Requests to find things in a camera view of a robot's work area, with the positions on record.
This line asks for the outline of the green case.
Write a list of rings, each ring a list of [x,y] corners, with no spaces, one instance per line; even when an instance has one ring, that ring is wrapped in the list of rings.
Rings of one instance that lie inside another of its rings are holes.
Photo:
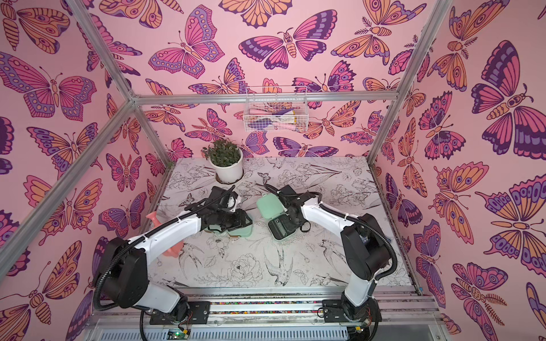
[[[257,208],[275,240],[283,240],[297,231],[296,223],[276,195],[262,196],[257,200]]]
[[[205,229],[205,230],[203,230],[203,231],[205,231],[205,232],[207,232],[207,233],[213,233],[213,234],[223,234],[223,233],[224,233],[224,232],[221,231],[221,230],[211,230],[211,229],[209,229],[209,228],[207,228],[207,229]]]
[[[247,226],[247,227],[241,227],[237,228],[235,230],[228,231],[227,234],[230,237],[242,237],[242,238],[248,238],[253,233],[253,226]]]

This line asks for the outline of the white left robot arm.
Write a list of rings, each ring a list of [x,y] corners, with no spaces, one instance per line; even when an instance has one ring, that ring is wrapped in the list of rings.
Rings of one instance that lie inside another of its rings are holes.
[[[243,209],[235,187],[213,187],[203,200],[185,207],[178,216],[128,240],[116,237],[105,247],[93,279],[92,306],[95,311],[134,308],[158,311],[174,322],[189,316],[186,295],[149,280],[149,267],[171,248],[209,227],[222,232],[250,227],[252,220]]]

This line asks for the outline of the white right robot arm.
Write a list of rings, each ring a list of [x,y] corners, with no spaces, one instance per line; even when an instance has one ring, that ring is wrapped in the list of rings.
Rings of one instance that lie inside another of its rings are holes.
[[[292,187],[278,189],[266,184],[270,193],[261,198],[273,203],[258,205],[273,237],[280,241],[315,223],[338,235],[351,278],[341,295],[341,310],[349,321],[380,321],[373,293],[378,281],[395,272],[398,258],[392,244],[371,214],[343,213],[327,205],[318,192],[296,193]]]

